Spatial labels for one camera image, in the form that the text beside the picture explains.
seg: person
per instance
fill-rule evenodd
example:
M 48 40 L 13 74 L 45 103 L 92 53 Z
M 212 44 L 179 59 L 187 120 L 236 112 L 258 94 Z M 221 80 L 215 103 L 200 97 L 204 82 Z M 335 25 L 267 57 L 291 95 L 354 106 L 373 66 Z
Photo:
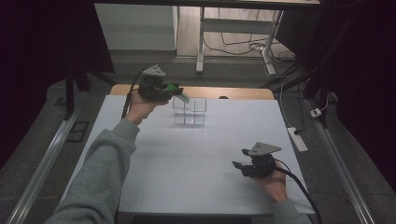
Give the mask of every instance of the person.
M 103 130 L 93 141 L 65 198 L 46 223 L 114 223 L 122 184 L 136 149 L 137 126 L 156 106 L 167 103 L 145 101 L 134 91 L 128 114 L 112 131 Z M 276 223 L 311 223 L 288 199 L 284 174 L 274 171 L 268 177 L 253 179 L 275 200 L 272 211 Z

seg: transparent box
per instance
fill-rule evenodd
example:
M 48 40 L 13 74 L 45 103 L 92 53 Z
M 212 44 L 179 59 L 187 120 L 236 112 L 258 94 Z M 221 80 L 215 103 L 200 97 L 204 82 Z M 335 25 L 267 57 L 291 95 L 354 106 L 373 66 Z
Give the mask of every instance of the transparent box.
M 190 102 L 186 104 L 174 97 L 173 109 L 176 124 L 205 124 L 206 98 L 190 98 Z

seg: white wall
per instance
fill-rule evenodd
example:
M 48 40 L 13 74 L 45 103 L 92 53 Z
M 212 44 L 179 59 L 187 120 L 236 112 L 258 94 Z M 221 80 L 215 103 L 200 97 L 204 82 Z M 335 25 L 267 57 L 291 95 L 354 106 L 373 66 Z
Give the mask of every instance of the white wall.
M 109 49 L 176 49 L 175 7 L 95 4 Z

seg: gray sleeve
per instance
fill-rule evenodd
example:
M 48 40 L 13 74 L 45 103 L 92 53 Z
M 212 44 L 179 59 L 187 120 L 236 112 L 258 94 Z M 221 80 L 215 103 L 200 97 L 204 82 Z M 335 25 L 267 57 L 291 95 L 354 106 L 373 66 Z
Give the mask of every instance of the gray sleeve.
M 123 119 L 93 141 L 63 201 L 46 223 L 113 223 L 139 128 Z
M 271 205 L 275 224 L 311 224 L 306 214 L 299 213 L 294 207 L 293 201 L 287 199 Z

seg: white tabletop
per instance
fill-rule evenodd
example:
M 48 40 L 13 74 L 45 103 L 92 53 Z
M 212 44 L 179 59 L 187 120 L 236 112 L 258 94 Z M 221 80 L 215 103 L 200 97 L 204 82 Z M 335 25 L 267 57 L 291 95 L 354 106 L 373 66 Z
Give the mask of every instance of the white tabletop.
M 124 102 L 125 96 L 106 97 L 71 180 L 99 132 L 111 130 L 120 121 Z M 269 214 L 269 196 L 232 164 L 249 162 L 241 149 L 251 149 L 256 142 L 281 147 L 274 157 L 305 185 L 277 101 L 208 99 L 204 126 L 175 124 L 172 104 L 168 104 L 157 107 L 139 128 L 137 150 L 122 189 L 121 212 Z M 287 190 L 299 212 L 314 213 L 290 178 Z

